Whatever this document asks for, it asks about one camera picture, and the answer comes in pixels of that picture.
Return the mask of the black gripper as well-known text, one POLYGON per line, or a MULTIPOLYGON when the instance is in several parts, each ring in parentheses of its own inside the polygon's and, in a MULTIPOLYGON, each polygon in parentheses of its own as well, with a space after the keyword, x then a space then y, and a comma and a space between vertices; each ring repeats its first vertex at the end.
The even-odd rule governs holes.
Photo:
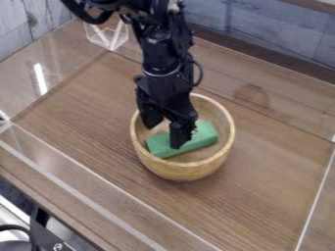
POLYGON ((193 68, 177 67, 169 72, 143 69, 135 77, 136 103, 147 129, 152 129, 164 119, 171 121, 169 147, 179 149, 192 138, 197 112, 189 94, 196 86, 193 68))

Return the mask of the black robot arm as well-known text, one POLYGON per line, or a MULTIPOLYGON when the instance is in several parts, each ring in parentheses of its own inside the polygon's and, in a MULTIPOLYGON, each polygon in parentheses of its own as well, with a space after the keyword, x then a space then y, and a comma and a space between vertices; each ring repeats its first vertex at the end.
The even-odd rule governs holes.
POLYGON ((60 0, 91 25, 117 15, 131 25, 139 43, 143 73, 135 77, 136 103, 143 124, 153 128, 168 121, 169 147, 192 138, 197 112, 189 95, 203 80, 203 69, 189 52, 193 32, 183 0, 60 0))

